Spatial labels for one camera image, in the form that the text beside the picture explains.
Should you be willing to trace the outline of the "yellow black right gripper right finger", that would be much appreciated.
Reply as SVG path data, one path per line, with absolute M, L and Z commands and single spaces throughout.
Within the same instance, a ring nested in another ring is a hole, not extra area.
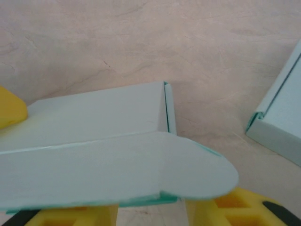
M 301 226 L 301 219 L 277 201 L 236 188 L 212 200 L 186 200 L 189 226 Z

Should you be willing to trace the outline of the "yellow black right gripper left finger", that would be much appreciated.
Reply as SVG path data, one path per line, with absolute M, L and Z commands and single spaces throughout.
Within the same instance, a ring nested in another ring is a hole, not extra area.
M 118 205 L 22 210 L 7 226 L 116 226 Z

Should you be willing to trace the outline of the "light blue paper box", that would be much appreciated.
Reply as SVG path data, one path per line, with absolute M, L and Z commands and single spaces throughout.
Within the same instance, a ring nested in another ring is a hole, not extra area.
M 39 100 L 0 129 L 0 211 L 207 200 L 231 192 L 235 167 L 176 132 L 160 81 Z
M 301 39 L 250 118 L 246 135 L 301 167 Z

